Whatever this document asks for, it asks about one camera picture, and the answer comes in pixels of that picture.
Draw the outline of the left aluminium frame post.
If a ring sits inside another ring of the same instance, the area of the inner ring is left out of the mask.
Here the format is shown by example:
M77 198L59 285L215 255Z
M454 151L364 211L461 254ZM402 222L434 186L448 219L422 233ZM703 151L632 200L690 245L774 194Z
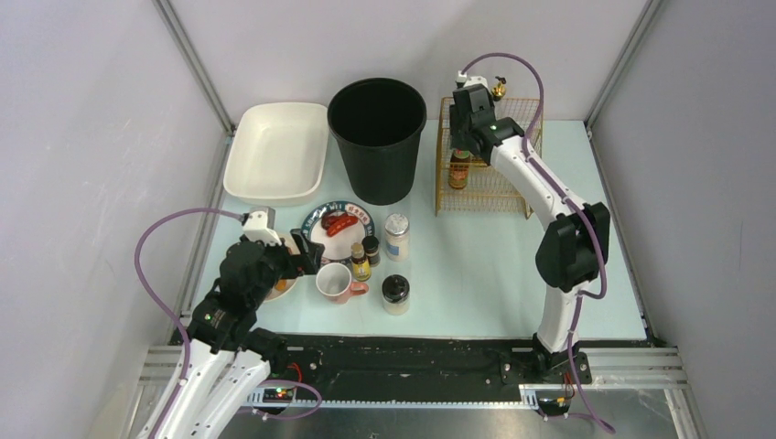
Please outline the left aluminium frame post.
M193 40L190 38L189 32L186 30L173 2L169 0L153 0L152 4L156 8L156 11L165 25L167 32L171 36L172 41L178 48L185 64L189 68L193 80L197 83L206 103L214 113L221 129L227 135L233 135L236 130L236 123L229 115L226 106L217 91L216 85L210 77L210 74L202 61Z

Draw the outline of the black plastic bucket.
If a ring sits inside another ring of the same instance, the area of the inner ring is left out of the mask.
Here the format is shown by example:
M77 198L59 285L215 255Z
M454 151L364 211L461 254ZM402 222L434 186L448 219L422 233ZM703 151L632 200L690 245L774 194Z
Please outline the black plastic bucket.
M359 199L387 206L410 193L426 120L424 98L400 80L357 80L333 96L329 129Z

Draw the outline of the green rimmed white plate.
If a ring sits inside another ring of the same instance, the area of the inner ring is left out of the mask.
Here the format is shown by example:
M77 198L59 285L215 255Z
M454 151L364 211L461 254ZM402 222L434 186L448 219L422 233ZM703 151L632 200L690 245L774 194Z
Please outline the green rimmed white plate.
M334 237L328 237L321 227L321 217L329 211L340 210L347 215L355 216L359 223L338 233ZM348 263L351 256L350 247L353 243L361 243L362 239L369 235L375 235L375 222L369 211L363 206L344 200L336 200L324 203L311 210L301 225L303 235L310 241L323 244L323 263L342 262Z

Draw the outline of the white rectangular basin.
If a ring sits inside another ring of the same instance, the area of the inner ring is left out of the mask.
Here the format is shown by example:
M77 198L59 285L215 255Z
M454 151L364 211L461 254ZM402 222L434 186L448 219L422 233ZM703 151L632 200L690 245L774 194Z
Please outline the white rectangular basin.
M317 194L329 143L328 108L318 103L255 105L237 126L224 190L254 206L299 206Z

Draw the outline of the black lid spice jar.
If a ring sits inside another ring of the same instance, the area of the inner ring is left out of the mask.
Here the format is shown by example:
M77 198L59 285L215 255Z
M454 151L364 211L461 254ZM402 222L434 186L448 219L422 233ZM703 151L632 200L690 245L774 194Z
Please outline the black lid spice jar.
M409 281L401 274L388 275L381 287L383 309L393 315L403 315L409 309Z

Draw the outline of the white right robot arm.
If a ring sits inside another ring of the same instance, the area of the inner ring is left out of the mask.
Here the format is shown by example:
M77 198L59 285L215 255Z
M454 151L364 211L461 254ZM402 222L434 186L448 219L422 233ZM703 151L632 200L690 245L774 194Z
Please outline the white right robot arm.
M487 87L471 83L453 92L449 129L454 149L467 151L504 176L539 219L544 236L534 256L546 284L540 326L533 336L535 367L555 368L575 355L577 326L588 287L605 287L610 212L574 193L536 153L513 119L497 118Z

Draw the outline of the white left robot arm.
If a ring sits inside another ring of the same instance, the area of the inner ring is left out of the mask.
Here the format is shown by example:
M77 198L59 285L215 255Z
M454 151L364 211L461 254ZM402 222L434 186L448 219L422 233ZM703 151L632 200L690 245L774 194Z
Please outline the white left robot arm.
M299 229L294 245L270 231L244 233L225 254L205 298L183 330L183 350L142 438L204 438L223 430L248 394L288 365L286 340L256 325L258 308L282 280L313 275L324 245Z

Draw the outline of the cream round plate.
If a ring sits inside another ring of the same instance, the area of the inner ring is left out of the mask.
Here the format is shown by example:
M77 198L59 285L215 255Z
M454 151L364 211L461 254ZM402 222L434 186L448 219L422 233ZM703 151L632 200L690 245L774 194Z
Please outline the cream round plate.
M296 243L294 242L292 236L289 233L280 233L279 237L283 240L290 254L292 255L299 254L299 249L296 246ZM268 303L282 297L283 295L287 294L295 287L295 283L296 283L296 279L279 280L271 289L270 293L264 299L264 301Z

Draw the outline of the black cap small bottle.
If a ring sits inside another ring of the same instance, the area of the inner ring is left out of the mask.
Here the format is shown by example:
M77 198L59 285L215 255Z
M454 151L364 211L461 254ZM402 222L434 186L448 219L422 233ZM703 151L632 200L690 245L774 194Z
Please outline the black cap small bottle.
M376 236L369 235L362 239L361 245L371 267L376 267L381 262L380 242Z

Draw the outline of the clear glass oil bottle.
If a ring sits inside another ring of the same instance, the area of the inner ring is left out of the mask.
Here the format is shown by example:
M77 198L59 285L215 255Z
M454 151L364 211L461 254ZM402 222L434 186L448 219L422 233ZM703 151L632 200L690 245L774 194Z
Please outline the clear glass oil bottle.
M496 76L494 86L491 88L491 95L495 102L501 101L507 93L507 80L504 77Z

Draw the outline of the dark red octopus tentacle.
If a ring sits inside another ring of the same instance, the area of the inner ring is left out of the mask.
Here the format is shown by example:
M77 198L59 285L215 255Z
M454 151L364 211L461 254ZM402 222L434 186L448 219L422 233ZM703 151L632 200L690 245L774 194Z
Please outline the dark red octopus tentacle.
M347 215L347 213L340 210L332 210L332 211L326 212L321 217L321 221L320 221L322 229L328 230L343 215Z

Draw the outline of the yellow label small bottle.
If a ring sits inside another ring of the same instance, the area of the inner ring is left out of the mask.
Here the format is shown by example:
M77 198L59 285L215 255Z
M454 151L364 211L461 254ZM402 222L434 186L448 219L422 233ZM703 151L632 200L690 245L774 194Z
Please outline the yellow label small bottle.
M368 257L361 243L353 243L350 247L350 263L354 278L359 282L366 282L372 276Z

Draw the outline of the silver lid pepper jar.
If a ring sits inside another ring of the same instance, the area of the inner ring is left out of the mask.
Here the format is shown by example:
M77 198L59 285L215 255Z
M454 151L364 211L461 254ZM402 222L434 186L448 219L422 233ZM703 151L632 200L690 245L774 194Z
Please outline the silver lid pepper jar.
M384 248L392 261L409 257L410 221L401 213L390 214L384 222Z

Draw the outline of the aluminium frame post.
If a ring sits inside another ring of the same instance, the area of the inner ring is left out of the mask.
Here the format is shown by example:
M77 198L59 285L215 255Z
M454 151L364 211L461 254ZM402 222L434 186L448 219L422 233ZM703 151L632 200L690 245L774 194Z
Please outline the aluminium frame post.
M156 11L165 25L167 32L171 36L172 41L178 48L185 64L189 68L193 80L197 83L206 103L214 113L221 129L227 135L233 135L236 130L236 123L229 115L226 106L217 91L216 85L210 77L210 74L202 61L193 40L190 38L189 32L186 30L173 2L169 0L153 0L152 4L156 8Z
M609 71L591 108L587 112L584 125L589 137L593 135L595 125L597 124L600 115L607 106L615 90L620 85L628 68L638 55L644 39L647 38L648 33L666 4L667 1L663 0L649 0L644 4L635 24L631 28L629 35L621 47L619 55L615 59L613 67Z

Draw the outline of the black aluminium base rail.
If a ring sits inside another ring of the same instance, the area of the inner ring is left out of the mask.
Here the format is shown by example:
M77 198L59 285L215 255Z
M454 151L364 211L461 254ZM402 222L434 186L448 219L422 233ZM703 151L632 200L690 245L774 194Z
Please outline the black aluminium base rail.
M516 407L531 391L557 394L577 378L583 388L685 390L675 348L648 342L582 341L571 353L543 352L528 339L433 339L270 335L275 378L300 378L328 406Z

